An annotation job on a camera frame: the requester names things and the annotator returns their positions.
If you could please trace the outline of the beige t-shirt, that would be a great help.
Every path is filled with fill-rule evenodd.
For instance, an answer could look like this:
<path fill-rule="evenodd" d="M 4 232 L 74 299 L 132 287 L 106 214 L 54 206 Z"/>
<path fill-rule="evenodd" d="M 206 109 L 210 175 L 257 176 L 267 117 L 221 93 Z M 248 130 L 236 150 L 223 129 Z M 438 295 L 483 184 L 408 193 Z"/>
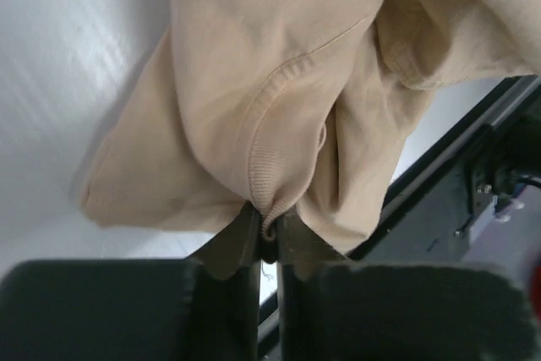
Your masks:
<path fill-rule="evenodd" d="M 219 232 L 296 208 L 346 253 L 437 90 L 539 70 L 540 0 L 171 0 L 82 210 Z"/>

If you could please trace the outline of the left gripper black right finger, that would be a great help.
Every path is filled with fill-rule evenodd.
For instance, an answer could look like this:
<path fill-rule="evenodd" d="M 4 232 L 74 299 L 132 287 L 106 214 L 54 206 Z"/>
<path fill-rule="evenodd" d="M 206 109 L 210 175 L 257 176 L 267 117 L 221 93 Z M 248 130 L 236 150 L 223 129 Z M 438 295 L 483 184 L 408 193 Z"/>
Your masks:
<path fill-rule="evenodd" d="M 276 221 L 285 360 L 530 360 L 533 308 L 480 264 L 363 263 Z"/>

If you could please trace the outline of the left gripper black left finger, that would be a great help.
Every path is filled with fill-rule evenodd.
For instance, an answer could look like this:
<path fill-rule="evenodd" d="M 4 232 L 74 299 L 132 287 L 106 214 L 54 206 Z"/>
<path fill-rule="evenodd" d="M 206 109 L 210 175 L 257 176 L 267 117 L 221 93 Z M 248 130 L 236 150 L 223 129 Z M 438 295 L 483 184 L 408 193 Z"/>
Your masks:
<path fill-rule="evenodd" d="M 1 280 L 4 360 L 254 360 L 259 215 L 185 259 L 31 260 Z"/>

